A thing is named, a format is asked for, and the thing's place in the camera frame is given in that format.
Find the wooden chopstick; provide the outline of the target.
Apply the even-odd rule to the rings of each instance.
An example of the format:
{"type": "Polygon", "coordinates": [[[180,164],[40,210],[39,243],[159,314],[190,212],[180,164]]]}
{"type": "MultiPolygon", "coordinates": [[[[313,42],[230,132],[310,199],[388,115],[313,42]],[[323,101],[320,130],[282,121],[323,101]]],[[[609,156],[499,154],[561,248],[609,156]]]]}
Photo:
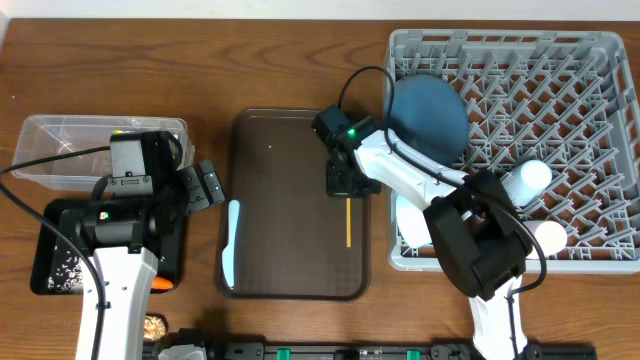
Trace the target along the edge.
{"type": "Polygon", "coordinates": [[[346,199],[346,247],[352,247],[351,198],[346,199]]]}

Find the light blue plastic knife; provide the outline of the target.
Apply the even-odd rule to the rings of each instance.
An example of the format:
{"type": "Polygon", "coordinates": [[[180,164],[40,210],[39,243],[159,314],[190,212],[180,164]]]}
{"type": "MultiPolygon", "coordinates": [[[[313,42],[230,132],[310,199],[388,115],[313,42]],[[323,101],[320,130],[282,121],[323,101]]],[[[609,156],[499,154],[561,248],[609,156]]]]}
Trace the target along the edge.
{"type": "Polygon", "coordinates": [[[235,247],[241,204],[238,200],[231,200],[227,213],[227,244],[222,250],[222,271],[226,285],[235,287],[235,247]]]}

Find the light blue bowl with rice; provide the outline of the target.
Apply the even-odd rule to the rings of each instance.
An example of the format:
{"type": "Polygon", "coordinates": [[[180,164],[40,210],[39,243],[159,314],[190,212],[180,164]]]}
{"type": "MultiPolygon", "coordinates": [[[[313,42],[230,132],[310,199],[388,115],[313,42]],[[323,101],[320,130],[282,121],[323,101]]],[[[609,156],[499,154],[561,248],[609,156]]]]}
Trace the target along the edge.
{"type": "Polygon", "coordinates": [[[406,244],[411,248],[420,248],[432,244],[423,212],[405,197],[396,197],[396,223],[406,244]]]}

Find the orange carrot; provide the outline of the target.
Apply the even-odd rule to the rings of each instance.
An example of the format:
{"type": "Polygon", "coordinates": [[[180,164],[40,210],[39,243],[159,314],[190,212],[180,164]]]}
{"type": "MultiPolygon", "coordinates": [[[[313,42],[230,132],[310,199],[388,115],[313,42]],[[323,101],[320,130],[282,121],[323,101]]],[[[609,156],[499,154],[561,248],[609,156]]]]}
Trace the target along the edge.
{"type": "Polygon", "coordinates": [[[169,291],[174,287],[174,284],[172,281],[160,277],[160,276],[156,276],[151,284],[151,289],[153,291],[161,291],[161,292],[165,292],[165,291],[169,291]]]}

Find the dark blue plate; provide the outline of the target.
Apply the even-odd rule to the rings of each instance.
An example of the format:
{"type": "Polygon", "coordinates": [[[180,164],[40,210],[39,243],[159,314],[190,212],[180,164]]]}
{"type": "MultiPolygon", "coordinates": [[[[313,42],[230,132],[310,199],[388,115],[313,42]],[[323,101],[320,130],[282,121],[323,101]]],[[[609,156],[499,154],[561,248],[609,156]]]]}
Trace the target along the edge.
{"type": "Polygon", "coordinates": [[[412,149],[450,167],[469,142],[464,101],[445,80],[428,74],[395,82],[389,128],[412,149]]]}

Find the brown food scrap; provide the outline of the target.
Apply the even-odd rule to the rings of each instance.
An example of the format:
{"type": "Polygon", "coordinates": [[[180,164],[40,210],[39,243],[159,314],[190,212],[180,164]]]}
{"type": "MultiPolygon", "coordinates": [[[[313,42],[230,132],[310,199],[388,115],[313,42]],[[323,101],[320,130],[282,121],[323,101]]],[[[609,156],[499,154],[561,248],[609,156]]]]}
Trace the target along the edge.
{"type": "Polygon", "coordinates": [[[143,339],[145,342],[157,342],[168,334],[167,323],[159,315],[146,315],[144,319],[143,339]]]}

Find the light blue cup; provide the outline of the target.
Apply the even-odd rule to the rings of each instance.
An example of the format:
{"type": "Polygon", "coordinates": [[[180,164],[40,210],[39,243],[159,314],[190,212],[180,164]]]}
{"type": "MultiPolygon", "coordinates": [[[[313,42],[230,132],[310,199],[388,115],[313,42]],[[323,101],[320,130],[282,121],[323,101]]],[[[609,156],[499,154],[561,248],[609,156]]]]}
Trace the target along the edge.
{"type": "Polygon", "coordinates": [[[515,168],[503,181],[509,199],[525,207],[538,198],[552,181],[552,171],[540,160],[529,160],[515,168]]]}

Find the pink cup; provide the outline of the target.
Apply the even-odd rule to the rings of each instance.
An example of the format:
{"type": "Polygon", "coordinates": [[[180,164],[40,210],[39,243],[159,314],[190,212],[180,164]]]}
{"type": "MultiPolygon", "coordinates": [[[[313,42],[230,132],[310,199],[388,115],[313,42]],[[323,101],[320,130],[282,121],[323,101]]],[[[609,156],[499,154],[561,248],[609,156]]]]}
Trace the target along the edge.
{"type": "Polygon", "coordinates": [[[555,255],[567,244],[568,235],[565,228],[558,222],[545,221],[524,221],[523,224],[532,232],[541,247],[544,257],[555,255]]]}

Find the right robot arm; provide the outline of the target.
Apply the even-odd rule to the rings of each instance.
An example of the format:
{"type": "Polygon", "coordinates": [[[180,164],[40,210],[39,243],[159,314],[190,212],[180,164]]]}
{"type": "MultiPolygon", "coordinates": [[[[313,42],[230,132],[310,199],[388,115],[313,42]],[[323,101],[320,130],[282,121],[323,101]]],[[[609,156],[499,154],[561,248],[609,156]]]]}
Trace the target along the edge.
{"type": "Polygon", "coordinates": [[[443,166],[404,143],[374,118],[354,123],[336,105],[311,127],[326,146],[326,192],[356,198],[388,186],[418,210],[437,261],[448,280],[471,302],[473,344],[486,359],[519,359],[527,347],[518,297],[526,258],[535,239],[499,178],[443,166]]]}

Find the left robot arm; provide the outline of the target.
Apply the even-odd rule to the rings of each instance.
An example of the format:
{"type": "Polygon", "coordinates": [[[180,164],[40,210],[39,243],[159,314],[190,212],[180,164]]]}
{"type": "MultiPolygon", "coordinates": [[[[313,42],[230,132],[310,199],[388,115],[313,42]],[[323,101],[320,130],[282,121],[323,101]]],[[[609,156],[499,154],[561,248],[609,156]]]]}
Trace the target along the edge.
{"type": "Polygon", "coordinates": [[[182,167],[168,131],[115,133],[112,172],[86,204],[63,212],[62,234],[81,255],[79,359],[139,359],[152,283],[166,242],[185,218],[225,200],[213,164],[182,167]]]}

